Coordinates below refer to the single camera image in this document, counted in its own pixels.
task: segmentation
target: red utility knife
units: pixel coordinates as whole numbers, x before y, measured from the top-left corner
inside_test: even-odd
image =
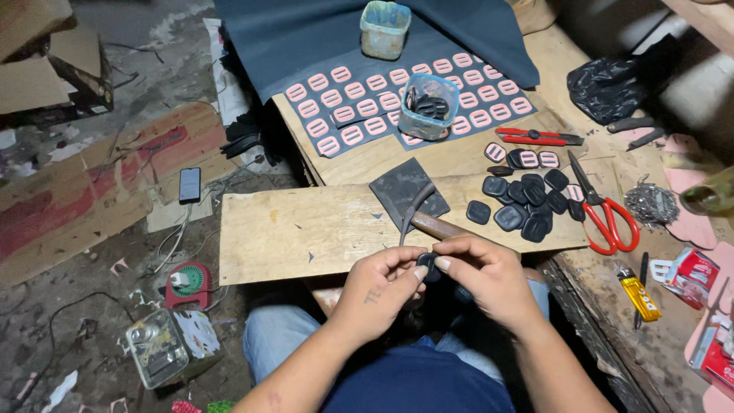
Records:
[[[577,134],[538,132],[535,129],[525,131],[516,128],[497,128],[495,132],[502,142],[507,143],[544,146],[581,146],[584,144],[584,139]]]

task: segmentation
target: black pen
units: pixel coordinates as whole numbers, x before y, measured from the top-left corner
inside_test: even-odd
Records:
[[[647,281],[647,263],[650,260],[650,255],[647,252],[642,253],[642,268],[640,268],[640,284],[645,287]],[[635,331],[640,329],[642,325],[642,314],[639,310],[635,310]]]

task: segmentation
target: wooden shelf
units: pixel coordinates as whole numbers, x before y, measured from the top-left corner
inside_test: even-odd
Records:
[[[662,0],[671,10],[685,18],[701,35],[719,50],[734,57],[734,5],[732,1],[699,4],[692,0]]]

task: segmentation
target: black plastic bag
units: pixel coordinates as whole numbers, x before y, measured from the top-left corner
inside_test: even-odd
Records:
[[[571,101],[602,125],[629,118],[661,90],[679,59],[677,40],[667,35],[643,54],[593,60],[568,73]]]

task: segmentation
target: hand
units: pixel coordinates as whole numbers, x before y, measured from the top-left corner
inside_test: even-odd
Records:
[[[486,316],[515,335],[545,321],[514,251],[468,234],[434,244],[433,251],[442,254],[436,266],[471,292]]]
[[[425,291],[422,281],[428,268],[415,266],[424,252],[422,247],[393,247],[357,261],[324,327],[353,344],[355,350],[382,335],[403,304]]]

